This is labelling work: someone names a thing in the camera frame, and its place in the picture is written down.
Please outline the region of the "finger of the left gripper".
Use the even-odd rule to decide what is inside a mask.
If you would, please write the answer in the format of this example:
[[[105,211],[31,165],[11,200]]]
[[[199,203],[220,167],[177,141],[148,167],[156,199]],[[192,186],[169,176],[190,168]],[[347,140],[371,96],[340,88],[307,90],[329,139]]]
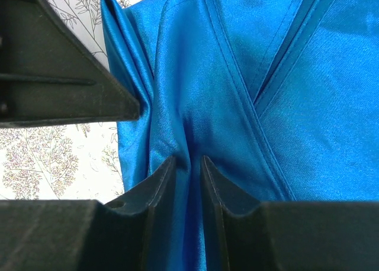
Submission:
[[[139,111],[47,0],[1,0],[1,127],[136,120]]]

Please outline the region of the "blue cloth napkin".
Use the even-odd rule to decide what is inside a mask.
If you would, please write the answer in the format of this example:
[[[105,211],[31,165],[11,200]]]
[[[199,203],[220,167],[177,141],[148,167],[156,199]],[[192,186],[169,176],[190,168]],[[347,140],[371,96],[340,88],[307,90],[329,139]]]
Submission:
[[[167,263],[205,270],[200,161],[263,201],[378,199],[378,0],[101,0],[124,187],[169,156]]]

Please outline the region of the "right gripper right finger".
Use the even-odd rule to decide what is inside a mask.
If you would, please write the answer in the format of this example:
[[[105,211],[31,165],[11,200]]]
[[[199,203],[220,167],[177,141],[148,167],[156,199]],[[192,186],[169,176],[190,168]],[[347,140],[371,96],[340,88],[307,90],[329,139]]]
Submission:
[[[208,270],[377,270],[378,203],[261,202],[201,162]]]

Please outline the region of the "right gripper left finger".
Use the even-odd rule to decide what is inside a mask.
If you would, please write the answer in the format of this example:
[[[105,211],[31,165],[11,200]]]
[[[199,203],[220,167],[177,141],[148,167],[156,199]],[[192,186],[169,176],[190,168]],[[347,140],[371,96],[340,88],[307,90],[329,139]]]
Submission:
[[[102,204],[1,201],[2,270],[167,270],[176,160]]]

